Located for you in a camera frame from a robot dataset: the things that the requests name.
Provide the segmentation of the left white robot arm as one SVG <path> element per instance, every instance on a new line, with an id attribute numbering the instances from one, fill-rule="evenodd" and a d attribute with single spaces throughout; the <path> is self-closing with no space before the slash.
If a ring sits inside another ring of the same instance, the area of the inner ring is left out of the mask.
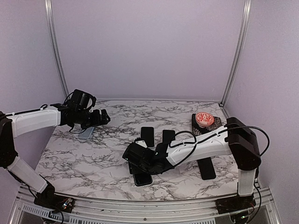
<path id="1" fill-rule="evenodd" d="M 82 130 L 106 125 L 110 117 L 105 109 L 75 110 L 63 104 L 25 112 L 0 114 L 0 166 L 30 186 L 48 207 L 59 204 L 59 197 L 47 189 L 49 184 L 35 170 L 56 126 Z"/>

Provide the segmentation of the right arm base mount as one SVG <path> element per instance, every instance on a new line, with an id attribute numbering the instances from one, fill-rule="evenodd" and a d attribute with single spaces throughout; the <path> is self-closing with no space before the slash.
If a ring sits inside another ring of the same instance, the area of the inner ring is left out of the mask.
<path id="1" fill-rule="evenodd" d="M 219 214 L 254 208 L 256 206 L 253 194 L 250 196 L 236 195 L 232 197 L 217 199 L 215 201 L 215 204 Z"/>

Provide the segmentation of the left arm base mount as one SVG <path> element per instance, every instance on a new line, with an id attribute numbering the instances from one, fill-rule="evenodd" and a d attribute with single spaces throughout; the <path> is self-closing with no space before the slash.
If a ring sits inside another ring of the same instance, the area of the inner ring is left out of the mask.
<path id="1" fill-rule="evenodd" d="M 42 193 L 36 193 L 34 200 L 34 204 L 36 205 L 68 213 L 72 212 L 74 202 L 75 200 L 71 197 L 57 195 L 55 188 L 50 185 Z"/>

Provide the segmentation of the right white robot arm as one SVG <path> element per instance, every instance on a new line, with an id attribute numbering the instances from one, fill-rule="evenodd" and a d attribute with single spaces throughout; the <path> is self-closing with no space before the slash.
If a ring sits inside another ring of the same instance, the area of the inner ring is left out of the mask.
<path id="1" fill-rule="evenodd" d="M 230 117 L 225 125 L 202 135 L 193 134 L 189 139 L 177 140 L 180 133 L 176 133 L 167 142 L 159 143 L 155 150 L 149 148 L 145 140 L 136 140 L 129 144 L 122 157 L 145 173 L 159 175 L 186 162 L 233 155 L 238 168 L 238 188 L 231 204 L 241 209 L 253 194 L 256 171 L 261 165 L 253 129 Z"/>

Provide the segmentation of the black phone with camera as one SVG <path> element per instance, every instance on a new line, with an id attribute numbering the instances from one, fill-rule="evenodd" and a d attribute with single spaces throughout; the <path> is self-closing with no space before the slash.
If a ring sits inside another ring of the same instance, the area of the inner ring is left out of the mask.
<path id="1" fill-rule="evenodd" d="M 129 172 L 133 176 L 135 186 L 141 187 L 141 186 L 152 184 L 152 177 L 150 174 L 143 172 L 132 163 L 129 163 L 128 166 L 129 166 Z"/>

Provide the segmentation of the black phone with silver edge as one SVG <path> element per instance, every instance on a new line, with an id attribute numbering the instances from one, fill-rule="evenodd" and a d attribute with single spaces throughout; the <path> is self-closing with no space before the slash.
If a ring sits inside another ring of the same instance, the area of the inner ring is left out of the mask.
<path id="1" fill-rule="evenodd" d="M 162 131 L 162 143 L 169 144 L 173 140 L 175 140 L 175 131 L 174 130 L 163 130 Z"/>

